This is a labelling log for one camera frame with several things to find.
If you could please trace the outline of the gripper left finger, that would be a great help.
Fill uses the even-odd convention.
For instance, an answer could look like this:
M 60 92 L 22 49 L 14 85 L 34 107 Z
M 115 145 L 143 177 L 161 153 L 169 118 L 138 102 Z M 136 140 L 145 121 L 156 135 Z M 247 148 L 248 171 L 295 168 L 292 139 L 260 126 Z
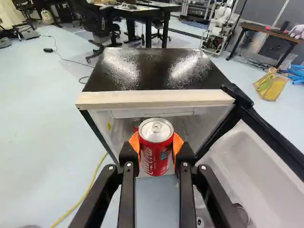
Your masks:
M 92 185 L 83 203 L 70 223 L 70 228 L 99 228 L 111 202 L 113 194 L 121 186 L 118 228 L 134 228 L 135 178 L 140 170 L 139 133 L 135 132 L 125 141 L 119 154 L 119 165 L 106 165 Z

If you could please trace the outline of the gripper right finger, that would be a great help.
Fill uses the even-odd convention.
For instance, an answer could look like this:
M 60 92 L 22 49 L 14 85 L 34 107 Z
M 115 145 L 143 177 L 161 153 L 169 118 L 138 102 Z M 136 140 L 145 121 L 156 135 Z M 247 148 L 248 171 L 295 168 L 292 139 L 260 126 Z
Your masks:
M 197 216 L 193 187 L 201 194 L 216 228 L 245 228 L 228 194 L 208 165 L 195 166 L 190 145 L 173 134 L 172 159 L 179 179 L 179 227 L 196 228 Z

